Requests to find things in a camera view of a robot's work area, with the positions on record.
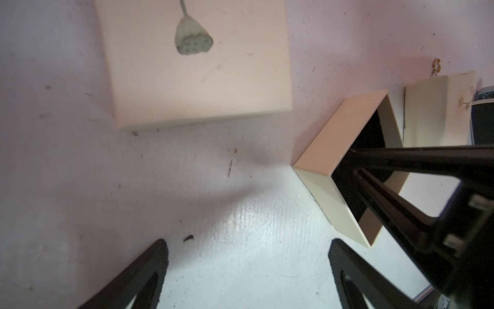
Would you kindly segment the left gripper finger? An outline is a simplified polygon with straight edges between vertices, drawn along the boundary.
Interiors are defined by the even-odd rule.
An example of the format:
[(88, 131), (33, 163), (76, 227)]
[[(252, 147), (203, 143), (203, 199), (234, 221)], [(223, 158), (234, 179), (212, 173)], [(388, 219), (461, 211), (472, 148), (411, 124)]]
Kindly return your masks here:
[(169, 266), (164, 239), (156, 240), (81, 308), (156, 308)]

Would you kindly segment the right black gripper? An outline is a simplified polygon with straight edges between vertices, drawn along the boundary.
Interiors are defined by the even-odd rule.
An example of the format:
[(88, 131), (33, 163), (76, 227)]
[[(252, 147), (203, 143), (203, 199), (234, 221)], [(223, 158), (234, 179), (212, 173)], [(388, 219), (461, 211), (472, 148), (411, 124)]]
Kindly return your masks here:
[[(461, 180), (431, 216), (367, 170), (453, 176)], [(341, 170), (361, 201), (432, 286), (458, 308), (493, 308), (493, 146), (351, 149)], [(344, 241), (328, 253), (342, 308), (419, 308)]]

